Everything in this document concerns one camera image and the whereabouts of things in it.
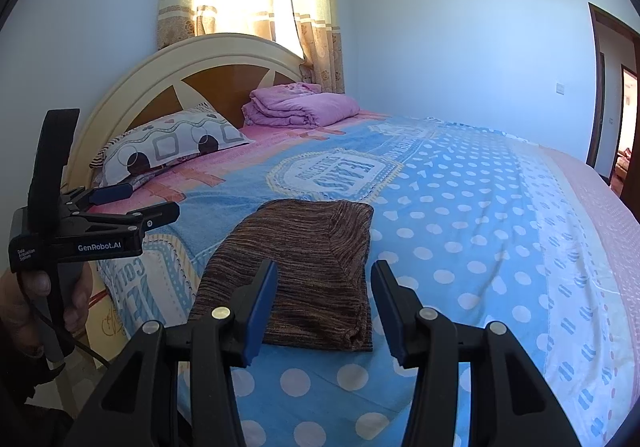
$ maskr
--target patterned pillowcase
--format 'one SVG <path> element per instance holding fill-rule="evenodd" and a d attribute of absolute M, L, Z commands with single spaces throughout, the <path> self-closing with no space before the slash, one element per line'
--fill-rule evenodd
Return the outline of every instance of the patterned pillowcase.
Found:
<path fill-rule="evenodd" d="M 99 169 L 94 184 L 100 187 L 126 180 L 136 189 L 168 167 L 252 142 L 203 102 L 113 138 L 89 167 Z"/>

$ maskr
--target bedspread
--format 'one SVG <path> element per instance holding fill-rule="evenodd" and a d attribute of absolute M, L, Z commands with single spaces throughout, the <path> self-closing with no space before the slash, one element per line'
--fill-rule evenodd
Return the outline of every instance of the bedspread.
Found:
<path fill-rule="evenodd" d="M 582 445 L 611 438 L 638 397 L 640 258 L 607 253 L 619 247 L 612 233 L 638 242 L 640 230 L 593 170 L 501 132 L 368 112 L 318 130 L 247 132 L 255 143 L 180 164 L 101 207 L 180 204 L 180 218 L 150 233 L 141 257 L 98 265 L 127 334 L 151 318 L 185 322 L 209 257 L 264 202 L 366 202 L 367 276 L 386 259 L 399 284 L 452 321 L 505 322 Z M 605 206 L 620 222 L 603 216 Z M 416 370 L 390 356 L 369 296 L 372 353 L 263 345 L 248 369 L 233 370 L 247 445 L 400 444 Z M 187 415 L 188 385 L 182 365 Z M 468 437 L 465 364 L 458 405 L 456 446 Z"/>

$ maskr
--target folded brown cloth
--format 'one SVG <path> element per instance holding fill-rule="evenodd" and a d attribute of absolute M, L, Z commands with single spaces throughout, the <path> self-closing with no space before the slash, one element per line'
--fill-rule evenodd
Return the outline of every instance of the folded brown cloth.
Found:
<path fill-rule="evenodd" d="M 372 216 L 369 205 L 347 201 L 265 203 L 209 259 L 189 318 L 228 303 L 263 259 L 273 259 L 278 291 L 265 343 L 371 351 L 364 265 Z"/>

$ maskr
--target folded pink blanket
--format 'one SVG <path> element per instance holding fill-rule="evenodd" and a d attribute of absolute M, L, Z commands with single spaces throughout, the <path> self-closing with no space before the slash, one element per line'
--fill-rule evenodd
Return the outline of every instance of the folded pink blanket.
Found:
<path fill-rule="evenodd" d="M 316 84 L 287 84 L 252 91 L 251 102 L 242 106 L 248 125 L 315 128 L 339 122 L 360 112 L 353 98 L 319 93 Z"/>

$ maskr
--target hand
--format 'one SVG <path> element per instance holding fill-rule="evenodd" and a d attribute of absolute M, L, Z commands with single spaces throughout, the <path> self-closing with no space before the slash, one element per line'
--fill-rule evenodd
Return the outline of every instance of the hand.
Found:
<path fill-rule="evenodd" d="M 22 279 L 24 289 L 32 299 L 46 297 L 51 290 L 49 276 L 44 272 L 24 272 Z M 91 268 L 85 263 L 72 295 L 73 306 L 65 308 L 65 328 L 71 333 L 81 329 L 86 322 L 93 286 Z M 35 317 L 20 292 L 16 274 L 9 270 L 0 277 L 0 320 L 20 351 L 34 357 L 42 354 Z"/>

